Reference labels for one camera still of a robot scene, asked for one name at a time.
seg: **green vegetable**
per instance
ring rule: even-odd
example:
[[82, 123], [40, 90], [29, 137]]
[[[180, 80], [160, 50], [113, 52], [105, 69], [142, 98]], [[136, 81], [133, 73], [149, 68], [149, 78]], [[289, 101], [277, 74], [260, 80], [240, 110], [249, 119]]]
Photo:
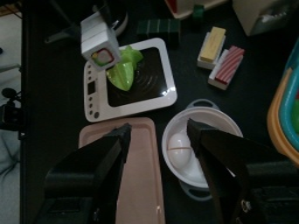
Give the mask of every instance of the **green vegetable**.
[[120, 57], [121, 60], [106, 70], [106, 78], [118, 89], [128, 91], [133, 84], [136, 64], [144, 56], [128, 45], [120, 50]]

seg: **white bowl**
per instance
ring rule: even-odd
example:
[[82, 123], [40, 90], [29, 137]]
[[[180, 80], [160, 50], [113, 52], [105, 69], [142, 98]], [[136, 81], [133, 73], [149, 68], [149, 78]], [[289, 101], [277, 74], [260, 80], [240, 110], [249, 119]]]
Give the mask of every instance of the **white bowl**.
[[201, 123], [206, 123], [209, 126], [217, 128], [221, 131], [228, 132], [232, 135], [243, 137], [239, 126], [233, 120], [218, 110], [208, 107], [193, 107], [186, 108], [181, 111], [168, 122], [164, 132], [162, 132], [162, 158], [170, 169], [173, 175], [180, 181], [190, 186], [198, 188], [208, 188], [206, 180], [202, 175], [201, 166], [198, 159], [194, 157], [193, 151], [190, 150], [190, 160], [189, 163], [182, 167], [182, 169], [176, 169], [170, 163], [168, 157], [168, 141], [174, 133], [181, 133], [186, 136], [186, 122], [189, 118]]

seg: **dark background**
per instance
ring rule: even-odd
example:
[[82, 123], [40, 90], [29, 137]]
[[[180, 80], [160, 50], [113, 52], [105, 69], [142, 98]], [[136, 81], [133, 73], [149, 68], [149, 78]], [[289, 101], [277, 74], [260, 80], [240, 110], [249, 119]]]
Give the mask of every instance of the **dark background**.
[[[89, 14], [88, 1], [58, 1], [77, 23]], [[138, 41], [137, 21], [172, 18], [164, 0], [125, 0], [128, 25], [117, 37], [121, 46]], [[44, 40], [68, 24], [46, 1], [22, 3], [22, 107], [26, 127], [22, 138], [22, 223], [33, 223], [42, 203], [42, 181], [48, 170], [78, 148], [80, 130], [89, 125], [82, 107], [82, 68], [80, 43], [64, 39], [49, 45]], [[233, 119], [245, 138], [273, 148], [267, 133], [267, 110], [281, 79], [287, 57], [297, 37], [297, 14], [279, 31], [247, 37], [231, 2], [204, 12], [198, 29], [192, 19], [181, 21], [180, 44], [168, 46], [177, 101], [137, 116], [154, 123], [162, 177], [165, 223], [216, 223], [212, 201], [188, 198], [162, 159], [161, 137], [172, 117], [193, 100], [213, 101]], [[227, 30], [224, 48], [245, 50], [244, 59], [225, 91], [208, 84], [209, 70], [196, 67], [201, 43], [210, 27]]]

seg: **butter stick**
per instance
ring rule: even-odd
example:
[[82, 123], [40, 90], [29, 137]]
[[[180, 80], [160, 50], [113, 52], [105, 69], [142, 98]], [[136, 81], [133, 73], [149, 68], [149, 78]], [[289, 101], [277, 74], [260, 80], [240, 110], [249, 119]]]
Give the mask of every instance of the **butter stick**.
[[224, 38], [225, 29], [212, 27], [206, 44], [200, 52], [200, 59], [212, 62], [217, 56], [220, 42]]

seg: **black device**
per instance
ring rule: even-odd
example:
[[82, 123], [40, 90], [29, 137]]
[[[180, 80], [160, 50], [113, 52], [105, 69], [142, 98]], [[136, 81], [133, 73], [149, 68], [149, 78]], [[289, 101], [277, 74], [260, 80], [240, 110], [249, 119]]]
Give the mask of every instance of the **black device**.
[[24, 127], [24, 111], [14, 106], [14, 101], [21, 102], [20, 93], [10, 88], [2, 90], [2, 96], [8, 98], [6, 104], [0, 107], [0, 129], [1, 130], [21, 130]]
[[50, 168], [34, 224], [114, 224], [129, 143], [125, 123]]
[[192, 119], [186, 134], [218, 223], [297, 223], [299, 175], [288, 157]]

